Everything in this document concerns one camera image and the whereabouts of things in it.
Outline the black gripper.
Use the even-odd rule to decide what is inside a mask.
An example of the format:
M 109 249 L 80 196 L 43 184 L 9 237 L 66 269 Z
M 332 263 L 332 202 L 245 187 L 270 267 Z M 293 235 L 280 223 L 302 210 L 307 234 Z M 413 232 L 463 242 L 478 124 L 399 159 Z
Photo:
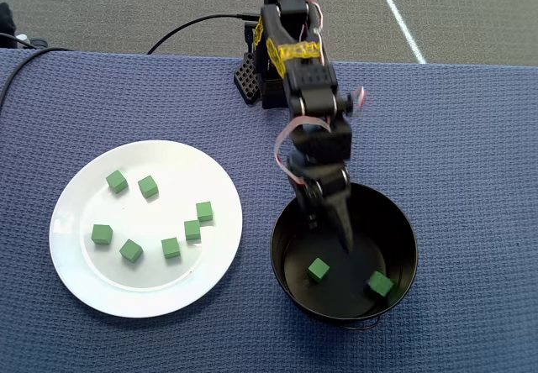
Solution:
M 335 228 L 344 251 L 353 250 L 353 229 L 348 201 L 351 196 L 349 173 L 344 162 L 319 163 L 306 155 L 291 155 L 288 169 L 298 181 L 291 180 L 296 199 L 309 229 L 318 226 L 319 199 Z

